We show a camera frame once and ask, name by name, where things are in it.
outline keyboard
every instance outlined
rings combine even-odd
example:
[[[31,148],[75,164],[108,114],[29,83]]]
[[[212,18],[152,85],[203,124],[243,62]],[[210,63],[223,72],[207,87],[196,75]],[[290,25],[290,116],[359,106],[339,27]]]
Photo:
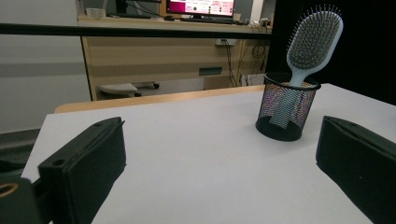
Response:
[[[233,21],[210,20],[210,19],[180,18],[180,20],[181,21],[192,21],[192,22],[217,23],[217,24],[233,24]]]
[[[121,17],[121,18],[136,18],[136,19],[151,19],[150,16],[144,16],[139,14],[127,14],[127,13],[108,13],[108,17]]]

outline cable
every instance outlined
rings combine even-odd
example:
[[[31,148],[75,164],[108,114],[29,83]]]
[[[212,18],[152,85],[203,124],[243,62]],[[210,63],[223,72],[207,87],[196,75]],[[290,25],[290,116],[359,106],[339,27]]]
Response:
[[[227,49],[227,59],[228,59],[228,76],[230,78],[230,82],[233,85],[233,87],[237,87],[238,83],[235,80],[235,77],[233,76],[233,69],[231,67],[231,51],[230,51],[230,44],[228,43],[227,39],[221,39],[221,42],[225,43],[226,49]]]

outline white wall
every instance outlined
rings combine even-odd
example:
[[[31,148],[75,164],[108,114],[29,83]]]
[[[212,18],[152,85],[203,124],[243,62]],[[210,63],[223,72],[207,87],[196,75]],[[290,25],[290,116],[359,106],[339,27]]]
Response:
[[[0,22],[77,25],[77,7],[1,0]],[[57,106],[90,100],[79,37],[0,35],[0,133],[40,128]]]

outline wooden countertop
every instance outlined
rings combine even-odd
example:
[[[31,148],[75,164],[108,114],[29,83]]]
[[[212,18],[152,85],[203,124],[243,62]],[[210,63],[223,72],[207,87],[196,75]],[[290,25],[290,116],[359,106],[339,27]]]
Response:
[[[180,92],[180,93],[172,93],[172,94],[164,94],[164,95],[152,95],[152,96],[141,96],[141,97],[132,97],[132,98],[124,98],[124,99],[116,99],[116,100],[74,103],[74,104],[66,104],[66,105],[58,106],[55,109],[55,113],[104,109],[104,108],[120,107],[120,106],[128,106],[128,105],[157,104],[163,102],[182,101],[182,100],[197,99],[197,98],[203,98],[209,96],[237,94],[242,92],[263,91],[263,90],[264,90],[264,85],[257,85],[257,86],[236,87],[236,88],[218,89],[218,90],[210,90],[210,91],[189,91],[189,92]]]

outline white hairbrush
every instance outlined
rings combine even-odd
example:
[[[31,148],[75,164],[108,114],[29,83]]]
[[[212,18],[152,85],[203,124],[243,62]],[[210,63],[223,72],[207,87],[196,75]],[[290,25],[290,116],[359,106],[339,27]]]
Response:
[[[294,29],[286,56],[292,87],[302,87],[307,76],[326,66],[344,28],[338,8],[317,6],[307,13]],[[287,89],[270,122],[286,129],[297,97]]]

